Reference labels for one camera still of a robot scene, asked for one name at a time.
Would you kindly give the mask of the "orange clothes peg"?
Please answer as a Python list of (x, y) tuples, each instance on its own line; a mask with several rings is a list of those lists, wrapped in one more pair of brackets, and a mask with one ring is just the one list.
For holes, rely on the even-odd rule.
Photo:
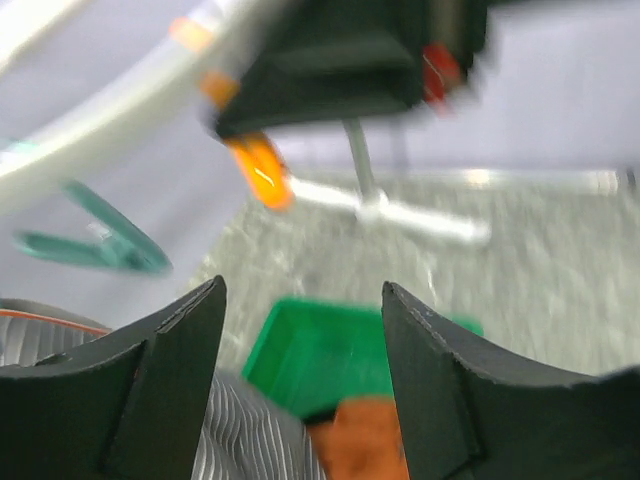
[[(222, 110), (232, 99), (239, 84), (220, 72), (205, 75), (201, 90), (212, 104)], [(264, 206), (283, 210), (293, 201), (288, 183), (288, 169), (279, 152), (262, 132), (223, 140), (231, 151), (252, 193)]]

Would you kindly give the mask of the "grey striped boxer underwear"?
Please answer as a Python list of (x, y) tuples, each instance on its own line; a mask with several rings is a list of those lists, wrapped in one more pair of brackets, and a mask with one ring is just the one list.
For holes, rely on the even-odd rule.
[[(31, 366), (110, 332), (86, 317), (19, 299), (1, 302), (1, 364)], [(194, 479), (326, 479), (301, 420), (233, 374), (213, 376)]]

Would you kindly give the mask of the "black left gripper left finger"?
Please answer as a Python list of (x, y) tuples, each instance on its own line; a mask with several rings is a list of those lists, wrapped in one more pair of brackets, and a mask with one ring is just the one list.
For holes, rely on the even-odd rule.
[(223, 330), (215, 277), (164, 309), (1, 370), (5, 479), (187, 479)]

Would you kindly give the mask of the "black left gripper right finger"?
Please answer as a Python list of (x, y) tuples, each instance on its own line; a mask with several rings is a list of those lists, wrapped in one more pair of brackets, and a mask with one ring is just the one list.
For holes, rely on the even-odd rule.
[(382, 317), (414, 479), (635, 479), (639, 371), (590, 376), (517, 355), (398, 284)]

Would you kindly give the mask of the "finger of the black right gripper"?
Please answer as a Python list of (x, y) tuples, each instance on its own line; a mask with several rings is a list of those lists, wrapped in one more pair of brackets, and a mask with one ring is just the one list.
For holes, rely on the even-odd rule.
[(277, 19), (219, 114), (223, 139), (407, 111), (466, 83), (485, 1), (298, 1)]

